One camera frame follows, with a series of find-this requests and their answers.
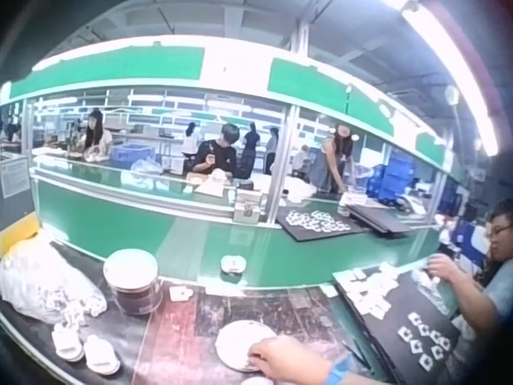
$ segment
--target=blue plastic box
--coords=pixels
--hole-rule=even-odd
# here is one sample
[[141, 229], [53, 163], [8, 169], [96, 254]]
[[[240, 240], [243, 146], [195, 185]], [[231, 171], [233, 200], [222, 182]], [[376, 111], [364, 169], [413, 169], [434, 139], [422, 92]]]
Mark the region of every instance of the blue plastic box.
[[111, 150], [111, 160], [116, 162], [131, 164], [148, 157], [155, 159], [155, 148], [144, 144], [120, 144]]

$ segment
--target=black tray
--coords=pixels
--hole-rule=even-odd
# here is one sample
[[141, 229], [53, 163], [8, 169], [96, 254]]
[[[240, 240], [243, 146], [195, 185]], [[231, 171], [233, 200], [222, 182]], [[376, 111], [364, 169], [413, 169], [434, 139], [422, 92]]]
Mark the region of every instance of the black tray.
[[308, 210], [308, 209], [281, 209], [278, 211], [278, 215], [276, 218], [276, 221], [283, 227], [285, 232], [287, 232], [288, 235], [290, 235], [292, 238], [294, 238], [297, 242], [306, 242], [306, 241], [316, 241], [320, 239], [326, 239], [326, 238], [332, 238], [332, 237], [342, 237], [344, 235], [349, 234], [358, 234], [363, 233], [367, 231], [366, 229], [362, 228], [360, 225], [358, 225], [354, 220], [348, 217], [343, 217], [342, 215], [338, 213], [329, 213], [333, 217], [335, 221], [342, 221], [345, 224], [349, 225], [351, 227], [351, 230], [348, 231], [333, 231], [332, 233], [323, 233], [323, 232], [315, 232], [313, 230], [304, 229], [300, 226], [291, 226], [285, 218], [291, 211], [296, 211], [298, 213], [313, 213], [314, 211], [318, 210]]
[[348, 206], [348, 209], [355, 217], [358, 217], [380, 233], [407, 233], [411, 231], [411, 227], [392, 217], [388, 213], [388, 209], [357, 205]]
[[[367, 276], [378, 272], [377, 268], [365, 269]], [[444, 359], [434, 360], [434, 367], [430, 372], [425, 371], [418, 360], [421, 355], [412, 355], [410, 344], [404, 342], [398, 335], [401, 326], [406, 326], [414, 334], [414, 339], [422, 343], [423, 350], [431, 358], [430, 352], [434, 342], [429, 336], [422, 337], [418, 328], [413, 326], [408, 319], [408, 314], [415, 312], [420, 315], [422, 323], [431, 329], [439, 331], [450, 340], [451, 350], [456, 346], [459, 330], [450, 319], [442, 314], [435, 305], [417, 289], [417, 284], [411, 278], [411, 272], [401, 274], [398, 277], [399, 287], [391, 290], [386, 296], [386, 301], [392, 306], [382, 320], [370, 314], [361, 315], [346, 296], [346, 292], [337, 285], [343, 294], [344, 300], [349, 305], [351, 313], [361, 323], [370, 342], [384, 361], [389, 365], [389, 371], [399, 383], [415, 385], [431, 385], [437, 383], [437, 379], [444, 368], [444, 362], [449, 354], [444, 354]]]

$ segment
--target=watch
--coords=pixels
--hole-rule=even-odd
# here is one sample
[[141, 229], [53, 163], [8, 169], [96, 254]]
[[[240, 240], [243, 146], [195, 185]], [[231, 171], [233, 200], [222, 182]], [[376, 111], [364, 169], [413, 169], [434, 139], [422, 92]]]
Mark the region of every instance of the watch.
[[340, 385], [340, 382], [349, 374], [348, 366], [348, 357], [333, 365], [325, 385]]

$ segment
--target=glasses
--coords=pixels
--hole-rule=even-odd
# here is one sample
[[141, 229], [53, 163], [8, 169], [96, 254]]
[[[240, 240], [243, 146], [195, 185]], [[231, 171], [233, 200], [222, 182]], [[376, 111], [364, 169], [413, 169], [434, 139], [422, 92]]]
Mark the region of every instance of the glasses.
[[500, 227], [498, 229], [493, 229], [493, 230], [490, 231], [490, 238], [497, 237], [503, 231], [511, 229], [512, 227], [513, 227], [513, 225], [509, 225], [509, 226]]

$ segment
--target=hand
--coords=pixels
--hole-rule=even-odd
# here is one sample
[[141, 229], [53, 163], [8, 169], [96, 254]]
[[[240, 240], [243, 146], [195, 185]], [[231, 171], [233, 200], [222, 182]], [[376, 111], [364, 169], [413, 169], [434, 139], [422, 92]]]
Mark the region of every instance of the hand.
[[285, 335], [253, 345], [249, 362], [271, 379], [298, 385], [322, 385], [331, 369], [330, 361]]
[[205, 163], [209, 166], [212, 166], [216, 163], [216, 157], [212, 154], [208, 154], [207, 158], [205, 159]]
[[427, 269], [432, 276], [439, 277], [445, 281], [450, 281], [463, 273], [458, 265], [444, 254], [435, 254], [430, 257]]

